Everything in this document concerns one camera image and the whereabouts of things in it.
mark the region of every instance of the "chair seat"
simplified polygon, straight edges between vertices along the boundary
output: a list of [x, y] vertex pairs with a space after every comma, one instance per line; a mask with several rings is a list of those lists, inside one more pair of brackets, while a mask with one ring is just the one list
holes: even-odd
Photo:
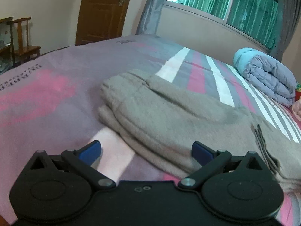
[[17, 56], [22, 56], [22, 55], [30, 54], [30, 53], [34, 54], [35, 53], [34, 51], [37, 51], [40, 49], [41, 49], [40, 46], [28, 46], [28, 47], [23, 47], [21, 50], [18, 49], [16, 51], [14, 51], [14, 54]]

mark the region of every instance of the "blue gripper pad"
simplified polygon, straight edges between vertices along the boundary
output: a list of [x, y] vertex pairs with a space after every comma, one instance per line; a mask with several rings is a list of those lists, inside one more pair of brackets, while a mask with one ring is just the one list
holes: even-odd
[[216, 157], [216, 152], [213, 149], [210, 149], [198, 141], [192, 144], [191, 154], [201, 166], [206, 165]]
[[94, 140], [85, 147], [79, 149], [77, 154], [80, 160], [91, 166], [101, 155], [101, 144], [98, 140]]

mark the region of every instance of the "bed sheet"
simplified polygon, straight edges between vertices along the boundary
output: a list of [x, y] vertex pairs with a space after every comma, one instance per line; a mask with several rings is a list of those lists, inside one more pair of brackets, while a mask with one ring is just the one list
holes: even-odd
[[[97, 134], [100, 136], [95, 138], [104, 145], [98, 169], [105, 175], [114, 180], [177, 180], [124, 144], [114, 150], [113, 144], [122, 140], [108, 128], [102, 130], [98, 121], [102, 81], [135, 68], [156, 73], [190, 91], [209, 94], [225, 104], [247, 107], [289, 139], [301, 142], [300, 123], [288, 109], [259, 92], [232, 66], [209, 56], [154, 35], [69, 47], [0, 76], [0, 176], [4, 178], [0, 214], [5, 219], [10, 223], [16, 219], [8, 200], [9, 190], [36, 150], [59, 154], [65, 149], [79, 149]], [[284, 225], [300, 224], [299, 198], [297, 193], [286, 194], [278, 215]]]

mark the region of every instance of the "window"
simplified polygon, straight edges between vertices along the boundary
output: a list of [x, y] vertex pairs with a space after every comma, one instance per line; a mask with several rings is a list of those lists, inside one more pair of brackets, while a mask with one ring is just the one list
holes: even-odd
[[167, 0], [208, 14], [252, 37], [268, 49], [275, 42], [278, 0]]

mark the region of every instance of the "door panel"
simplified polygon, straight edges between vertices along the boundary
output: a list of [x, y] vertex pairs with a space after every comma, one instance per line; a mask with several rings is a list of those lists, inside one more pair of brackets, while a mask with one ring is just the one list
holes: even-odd
[[120, 37], [128, 3], [129, 0], [82, 0], [76, 45]]

